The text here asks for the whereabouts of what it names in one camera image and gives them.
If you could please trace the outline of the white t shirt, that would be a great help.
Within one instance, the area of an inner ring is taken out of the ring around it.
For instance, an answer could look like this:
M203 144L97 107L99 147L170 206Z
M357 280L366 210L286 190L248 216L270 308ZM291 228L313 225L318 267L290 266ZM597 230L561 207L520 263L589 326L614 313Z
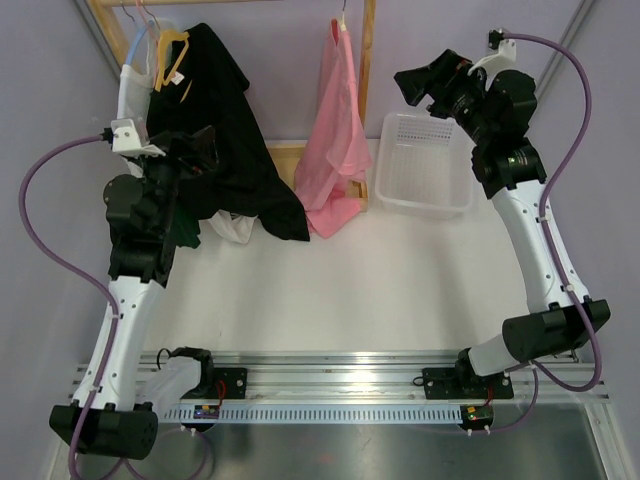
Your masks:
M151 44L154 47L149 34L144 38L147 38L147 45ZM153 60L151 60L151 71L148 71L146 61L146 70L138 73L133 66L125 65L124 61L121 68L116 118L133 119L138 130L142 129L147 119L155 75L153 66ZM211 219L206 220L221 238L237 244L249 242L255 221L256 217L233 214L224 210L219 210Z

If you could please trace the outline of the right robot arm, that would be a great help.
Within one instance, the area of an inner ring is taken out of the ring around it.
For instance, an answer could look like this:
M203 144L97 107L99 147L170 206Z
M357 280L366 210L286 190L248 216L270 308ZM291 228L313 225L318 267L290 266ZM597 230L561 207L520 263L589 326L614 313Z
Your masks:
M408 105L430 97L429 114L454 120L472 140L473 173L509 234L525 284L527 314L504 320L495 337L460 351L441 381L444 389L475 398L498 389L514 370L589 344L594 372L586 384L552 380L568 391L591 390L602 374L597 332L611 311L573 268L549 201L552 182L526 136L537 108L534 79L514 69L491 75L482 63L446 50L394 80Z

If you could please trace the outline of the pink t shirt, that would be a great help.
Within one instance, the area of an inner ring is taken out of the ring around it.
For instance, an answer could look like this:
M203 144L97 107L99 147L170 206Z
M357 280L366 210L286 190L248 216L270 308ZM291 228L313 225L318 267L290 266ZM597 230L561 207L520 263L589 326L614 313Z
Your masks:
M343 21L333 19L321 61L317 115L294 175L311 231L327 239L361 212L360 200L349 197L347 187L364 182L371 165L350 34Z

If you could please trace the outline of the cream hanger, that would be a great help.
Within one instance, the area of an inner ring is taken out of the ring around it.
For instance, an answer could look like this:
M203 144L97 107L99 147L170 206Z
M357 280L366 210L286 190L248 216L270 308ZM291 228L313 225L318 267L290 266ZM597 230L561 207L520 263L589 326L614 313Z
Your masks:
M345 31L346 30L346 19L345 19L345 15L346 15L346 6L347 6L347 0L343 0L342 1L342 7L341 7L341 14L338 18L338 26L340 28L341 31Z

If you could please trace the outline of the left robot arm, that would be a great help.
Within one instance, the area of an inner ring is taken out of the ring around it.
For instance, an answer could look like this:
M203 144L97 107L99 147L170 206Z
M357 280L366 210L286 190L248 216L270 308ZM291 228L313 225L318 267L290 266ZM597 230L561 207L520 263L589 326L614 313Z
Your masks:
M136 385L146 333L173 265L170 230L179 187L215 169L215 130L142 140L131 120L116 120L111 145L142 172L119 175L104 188L112 245L107 308L86 373L70 404L53 408L49 425L73 455L142 460L175 404L195 401L184 421L202 431L203 422L222 419L223 401L245 398L248 372L216 366L207 350L178 347L144 386Z

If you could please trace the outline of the black t shirt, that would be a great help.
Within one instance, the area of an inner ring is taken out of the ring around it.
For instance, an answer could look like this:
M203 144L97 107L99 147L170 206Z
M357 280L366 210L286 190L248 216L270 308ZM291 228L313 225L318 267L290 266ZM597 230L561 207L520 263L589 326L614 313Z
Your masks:
M179 202L190 220L209 220L220 211L256 217L282 240L307 242L310 233L300 200L280 178L246 99L250 86L216 33L205 23L188 29L179 60L179 84L150 95L146 119L150 136L210 127L214 168L180 184Z

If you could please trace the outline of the dark green t shirt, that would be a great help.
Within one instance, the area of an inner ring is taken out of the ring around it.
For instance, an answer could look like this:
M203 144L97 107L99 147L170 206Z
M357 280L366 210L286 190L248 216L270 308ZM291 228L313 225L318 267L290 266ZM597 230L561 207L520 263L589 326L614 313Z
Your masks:
M177 208L171 226L171 235L177 247L197 249L200 244L199 221L188 212Z

